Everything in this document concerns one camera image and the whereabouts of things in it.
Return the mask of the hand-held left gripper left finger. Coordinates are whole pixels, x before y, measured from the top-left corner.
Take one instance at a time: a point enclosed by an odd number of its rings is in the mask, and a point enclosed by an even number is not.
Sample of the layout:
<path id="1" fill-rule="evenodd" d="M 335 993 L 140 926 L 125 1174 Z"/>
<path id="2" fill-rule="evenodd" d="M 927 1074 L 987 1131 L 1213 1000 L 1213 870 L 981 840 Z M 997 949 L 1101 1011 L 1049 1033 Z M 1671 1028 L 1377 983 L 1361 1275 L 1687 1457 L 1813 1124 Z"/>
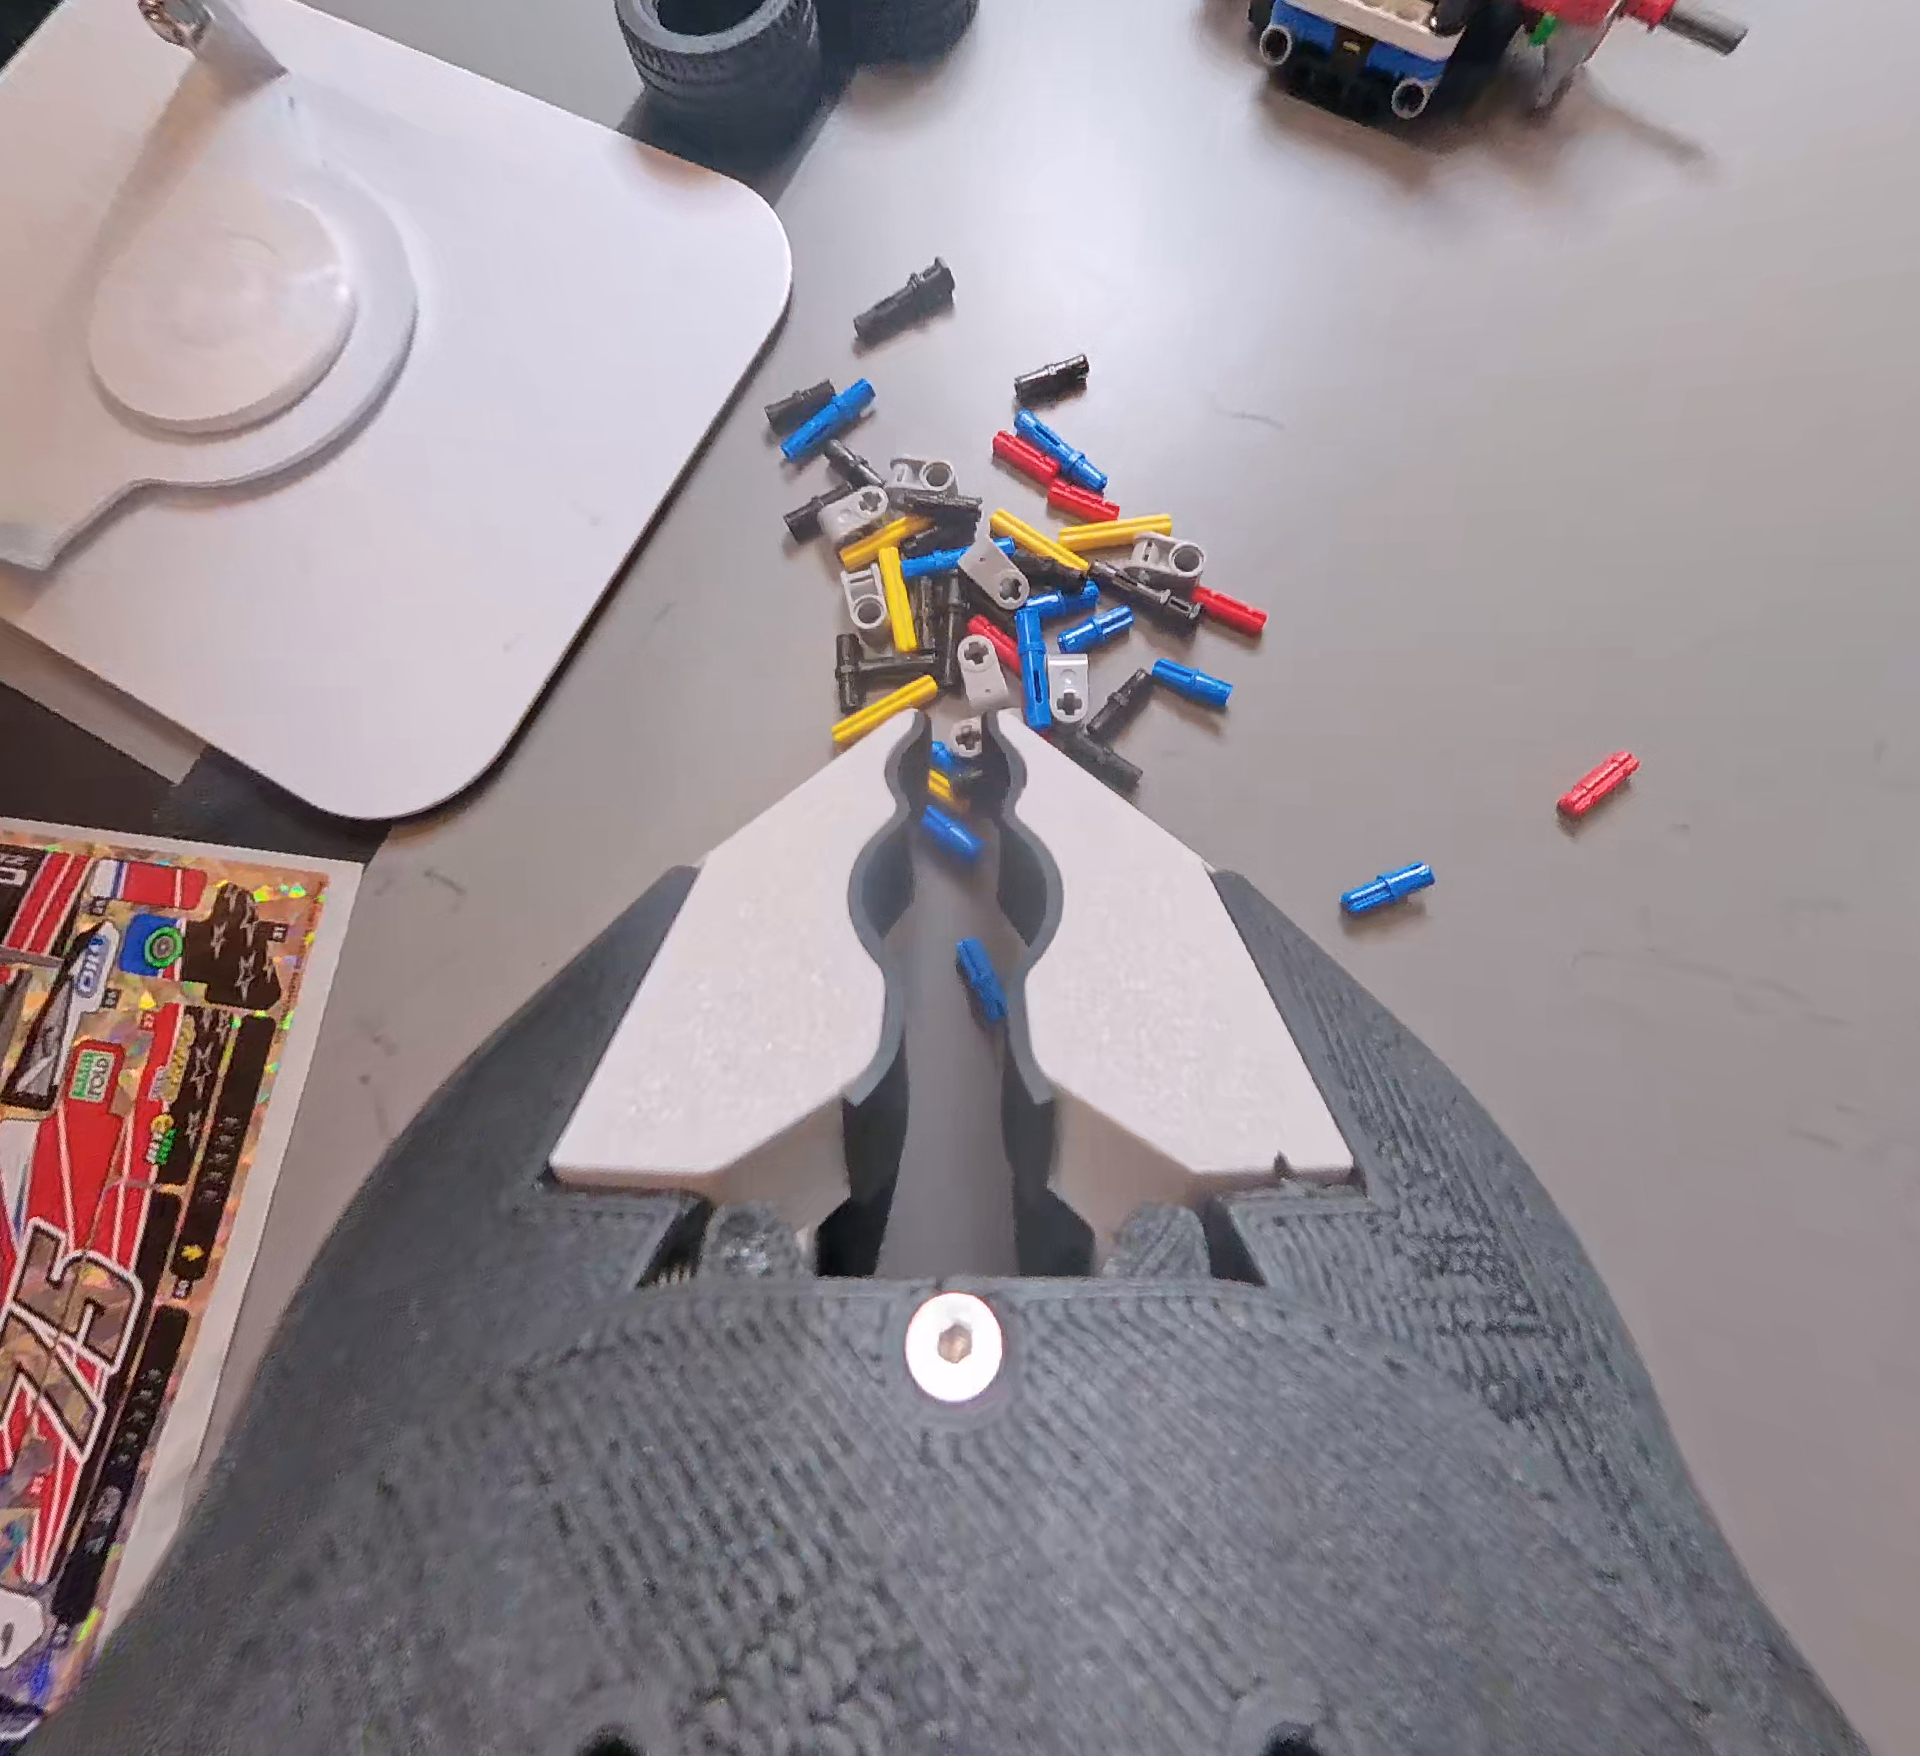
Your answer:
<path id="1" fill-rule="evenodd" d="M 587 1191 L 875 1208 L 905 1135 L 909 835 L 930 723 L 885 719 L 698 869 L 550 1153 Z"/>

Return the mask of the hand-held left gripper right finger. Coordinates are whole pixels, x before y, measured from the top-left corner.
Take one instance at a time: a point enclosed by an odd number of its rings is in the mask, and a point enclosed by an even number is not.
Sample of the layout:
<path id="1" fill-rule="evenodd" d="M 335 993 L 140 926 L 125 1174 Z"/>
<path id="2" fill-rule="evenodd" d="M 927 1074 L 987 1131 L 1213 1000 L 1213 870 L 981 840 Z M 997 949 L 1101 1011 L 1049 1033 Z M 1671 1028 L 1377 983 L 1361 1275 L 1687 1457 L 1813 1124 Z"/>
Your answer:
<path id="1" fill-rule="evenodd" d="M 1003 774 L 1003 1136 L 1019 1210 L 1114 1235 L 1145 1203 L 1352 1181 L 1317 1087 L 1213 867 L 1022 722 Z"/>

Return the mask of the pile of blue yellow pins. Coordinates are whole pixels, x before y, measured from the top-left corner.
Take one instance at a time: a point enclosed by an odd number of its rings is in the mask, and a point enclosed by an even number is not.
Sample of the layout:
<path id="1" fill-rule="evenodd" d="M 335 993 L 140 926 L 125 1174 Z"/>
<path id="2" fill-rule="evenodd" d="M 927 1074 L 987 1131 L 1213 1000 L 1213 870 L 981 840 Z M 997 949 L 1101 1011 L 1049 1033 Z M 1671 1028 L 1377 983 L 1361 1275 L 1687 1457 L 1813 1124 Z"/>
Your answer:
<path id="1" fill-rule="evenodd" d="M 1261 638 L 1264 608 L 1213 587 L 1209 555 L 1174 534 L 1166 512 L 1126 515 L 1112 482 L 1073 447 L 1049 410 L 1082 398 L 1091 356 L 1072 352 L 1012 380 L 1012 424 L 990 461 L 1036 487 L 1049 520 L 988 506 L 962 489 L 941 455 L 875 465 L 852 427 L 875 410 L 867 379 L 804 383 L 764 406 L 764 427 L 792 468 L 818 464 L 829 484 L 782 515 L 786 541 L 829 557 L 842 600 L 834 690 L 837 749 L 875 736 L 893 715 L 1012 710 L 1118 794 L 1139 769 L 1116 737 L 1158 691 L 1224 712 L 1233 683 L 1174 657 L 1153 657 L 1105 697 L 1089 661 L 1139 624 L 1167 638 L 1217 626 Z M 925 772 L 918 828 L 943 856 L 973 865 L 985 849 L 970 818 L 988 783 Z"/>

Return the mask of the white book stand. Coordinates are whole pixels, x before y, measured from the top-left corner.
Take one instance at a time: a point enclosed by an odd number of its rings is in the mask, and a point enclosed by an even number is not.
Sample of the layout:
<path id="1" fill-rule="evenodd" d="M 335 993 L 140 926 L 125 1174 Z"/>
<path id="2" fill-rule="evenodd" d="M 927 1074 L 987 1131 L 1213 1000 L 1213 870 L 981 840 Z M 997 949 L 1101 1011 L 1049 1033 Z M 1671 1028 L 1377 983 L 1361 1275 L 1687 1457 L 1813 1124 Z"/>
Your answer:
<path id="1" fill-rule="evenodd" d="M 296 0 L 5 68 L 5 624 L 291 794 L 508 747 L 786 311 L 753 188 Z"/>

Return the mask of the lego instruction booklet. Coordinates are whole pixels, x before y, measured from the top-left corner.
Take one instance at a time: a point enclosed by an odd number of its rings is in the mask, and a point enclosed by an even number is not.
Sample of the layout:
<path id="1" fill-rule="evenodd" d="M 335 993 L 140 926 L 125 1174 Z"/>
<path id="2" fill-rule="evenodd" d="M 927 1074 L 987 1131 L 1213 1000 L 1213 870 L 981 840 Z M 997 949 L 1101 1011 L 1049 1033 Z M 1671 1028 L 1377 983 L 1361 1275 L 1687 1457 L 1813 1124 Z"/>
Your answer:
<path id="1" fill-rule="evenodd" d="M 180 1533 L 360 882 L 5 818 L 5 1752 Z"/>

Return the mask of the black lego pin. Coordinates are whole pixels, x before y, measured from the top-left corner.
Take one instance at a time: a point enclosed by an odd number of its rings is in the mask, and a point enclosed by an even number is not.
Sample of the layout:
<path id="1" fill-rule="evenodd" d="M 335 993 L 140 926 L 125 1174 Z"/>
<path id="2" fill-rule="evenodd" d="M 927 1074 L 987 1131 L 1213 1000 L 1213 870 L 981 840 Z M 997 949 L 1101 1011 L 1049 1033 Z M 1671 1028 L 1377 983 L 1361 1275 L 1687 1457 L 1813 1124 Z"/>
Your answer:
<path id="1" fill-rule="evenodd" d="M 947 258 L 936 255 L 925 269 L 911 272 L 899 288 L 855 315 L 855 345 L 872 350 L 904 330 L 924 326 L 952 308 L 955 293 L 952 271 Z"/>

